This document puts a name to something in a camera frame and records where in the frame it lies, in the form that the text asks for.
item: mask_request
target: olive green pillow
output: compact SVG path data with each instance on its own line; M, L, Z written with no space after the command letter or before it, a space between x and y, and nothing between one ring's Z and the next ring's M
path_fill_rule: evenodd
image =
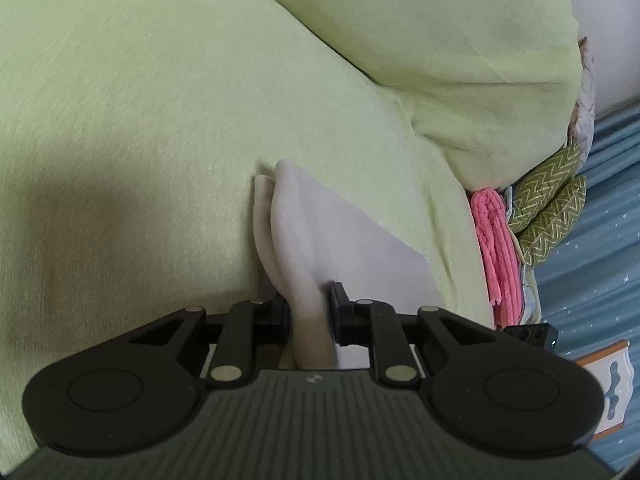
M571 144L529 171L513 190L513 212L509 227L524 230L574 176L580 163L580 146Z
M586 177L574 178L520 234L518 241L528 267L544 262L553 248L574 228L584 207L586 193Z

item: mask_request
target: white wall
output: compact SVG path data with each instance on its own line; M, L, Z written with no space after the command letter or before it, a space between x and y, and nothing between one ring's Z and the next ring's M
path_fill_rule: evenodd
M640 0L572 0L596 71L596 113L640 96Z

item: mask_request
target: orange trim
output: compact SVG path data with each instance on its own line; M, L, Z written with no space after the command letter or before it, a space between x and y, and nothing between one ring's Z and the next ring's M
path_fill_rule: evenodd
M591 439L591 441L593 442L594 440L600 440L601 438L605 438L606 436L609 436L611 433L615 433L617 430L621 430L624 425L625 425L624 422L620 422L620 424L611 426L608 430L604 430L604 431L601 431L600 433L596 433L595 435L593 435L593 438Z
M622 350L623 348L626 348L628 346L629 341L618 341L617 343L613 343L613 345L609 345L601 350L596 350L591 354L580 357L579 359L576 359L574 363L580 366L589 365L593 362L599 361L600 359L608 355L615 354L619 350Z

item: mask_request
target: logo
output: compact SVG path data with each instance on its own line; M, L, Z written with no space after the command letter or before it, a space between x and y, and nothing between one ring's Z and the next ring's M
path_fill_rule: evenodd
M311 384L321 383L324 380L322 375L313 374L306 377L306 382Z

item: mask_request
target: folded white fabric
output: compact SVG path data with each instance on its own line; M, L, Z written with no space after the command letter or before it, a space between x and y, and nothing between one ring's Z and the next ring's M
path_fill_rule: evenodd
M267 276L290 304L299 368L368 366L366 351L333 342L331 282L342 282L351 299L385 301L403 314L444 306L425 256L290 160L276 165L275 181L255 177L254 237Z

